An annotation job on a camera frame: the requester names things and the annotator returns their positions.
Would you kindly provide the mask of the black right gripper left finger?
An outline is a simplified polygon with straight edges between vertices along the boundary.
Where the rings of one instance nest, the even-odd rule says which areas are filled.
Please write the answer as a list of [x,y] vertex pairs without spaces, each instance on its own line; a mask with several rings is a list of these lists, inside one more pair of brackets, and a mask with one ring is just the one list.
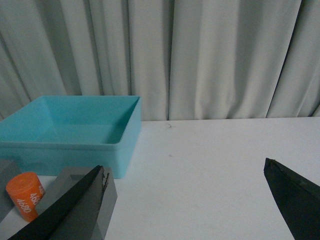
[[[93,175],[98,174],[99,168],[103,166],[96,166],[87,174],[89,178],[83,183],[85,187],[89,187],[89,183],[94,179]],[[49,218],[51,209],[48,208],[30,223],[23,221],[16,214],[9,214],[0,224],[0,238],[2,240],[50,240],[49,237],[67,215],[68,208],[75,203],[76,200],[72,198],[52,219]]]

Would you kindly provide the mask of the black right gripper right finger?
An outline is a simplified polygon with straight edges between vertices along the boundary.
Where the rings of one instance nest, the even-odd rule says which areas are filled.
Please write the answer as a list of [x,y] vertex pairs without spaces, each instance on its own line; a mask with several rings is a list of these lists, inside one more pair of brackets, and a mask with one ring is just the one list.
[[320,238],[320,187],[278,161],[265,159],[264,176],[296,240]]

